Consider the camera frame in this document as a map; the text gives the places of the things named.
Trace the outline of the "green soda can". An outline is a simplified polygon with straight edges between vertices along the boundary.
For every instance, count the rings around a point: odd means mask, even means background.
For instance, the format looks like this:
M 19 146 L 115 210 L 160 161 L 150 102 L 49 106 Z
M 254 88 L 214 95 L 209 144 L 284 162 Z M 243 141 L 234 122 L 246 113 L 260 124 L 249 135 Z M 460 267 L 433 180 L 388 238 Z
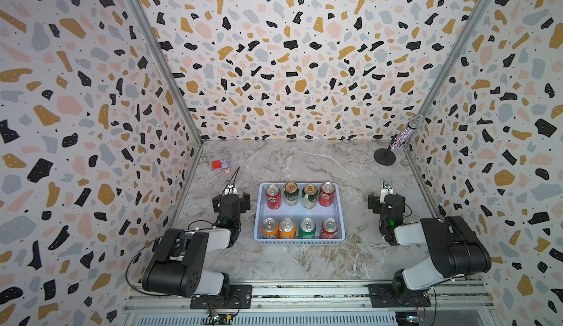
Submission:
M 300 239 L 314 239 L 316 235 L 316 224 L 311 218 L 304 218 L 299 224 Z

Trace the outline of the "green white gold-top can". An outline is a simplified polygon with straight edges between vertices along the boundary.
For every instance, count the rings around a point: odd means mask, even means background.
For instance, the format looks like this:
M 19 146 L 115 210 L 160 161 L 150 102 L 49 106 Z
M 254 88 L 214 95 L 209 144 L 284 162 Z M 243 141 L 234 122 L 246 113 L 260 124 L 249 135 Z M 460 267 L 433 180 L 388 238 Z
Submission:
M 301 192 L 301 204 L 305 209 L 311 210 L 318 202 L 318 189 L 315 185 L 305 185 Z

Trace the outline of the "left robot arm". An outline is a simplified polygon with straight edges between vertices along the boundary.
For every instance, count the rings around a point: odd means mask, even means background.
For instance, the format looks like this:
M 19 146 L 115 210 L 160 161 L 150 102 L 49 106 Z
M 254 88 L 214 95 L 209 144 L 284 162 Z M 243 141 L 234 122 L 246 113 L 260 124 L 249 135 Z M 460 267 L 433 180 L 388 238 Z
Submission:
M 213 198 L 217 221 L 208 229 L 168 229 L 142 277 L 142 288 L 160 295 L 227 299 L 227 273 L 204 269 L 206 254 L 233 247 L 241 231 L 241 215 L 251 208 L 250 195 L 221 194 Z

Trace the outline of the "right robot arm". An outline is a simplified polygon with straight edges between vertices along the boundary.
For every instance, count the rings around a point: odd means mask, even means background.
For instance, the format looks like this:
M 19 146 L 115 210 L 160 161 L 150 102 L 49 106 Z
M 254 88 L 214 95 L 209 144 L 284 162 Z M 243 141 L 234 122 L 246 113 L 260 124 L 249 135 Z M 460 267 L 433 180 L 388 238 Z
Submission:
M 378 228 L 388 244 L 424 245 L 429 253 L 415 266 L 397 271 L 385 297 L 403 302 L 450 279 L 491 269 L 491 255 L 462 217 L 422 218 L 405 223 L 406 207 L 406 198 L 398 194 L 368 195 L 367 208 L 379 215 Z

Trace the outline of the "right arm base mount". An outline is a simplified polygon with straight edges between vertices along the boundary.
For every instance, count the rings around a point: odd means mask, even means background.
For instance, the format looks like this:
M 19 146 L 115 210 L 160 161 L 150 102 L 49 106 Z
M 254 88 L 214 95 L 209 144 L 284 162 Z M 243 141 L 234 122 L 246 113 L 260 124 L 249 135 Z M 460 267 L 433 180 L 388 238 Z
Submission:
M 426 308 L 432 305 L 427 291 L 411 291 L 393 283 L 371 283 L 367 288 L 373 308 Z

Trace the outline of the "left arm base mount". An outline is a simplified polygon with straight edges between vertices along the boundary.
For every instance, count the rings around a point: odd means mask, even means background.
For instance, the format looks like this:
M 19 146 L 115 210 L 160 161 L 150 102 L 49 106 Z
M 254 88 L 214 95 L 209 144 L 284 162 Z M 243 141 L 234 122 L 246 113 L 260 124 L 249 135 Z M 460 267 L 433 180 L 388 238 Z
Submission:
M 231 285 L 219 295 L 196 295 L 191 299 L 190 309 L 249 309 L 252 304 L 251 284 Z

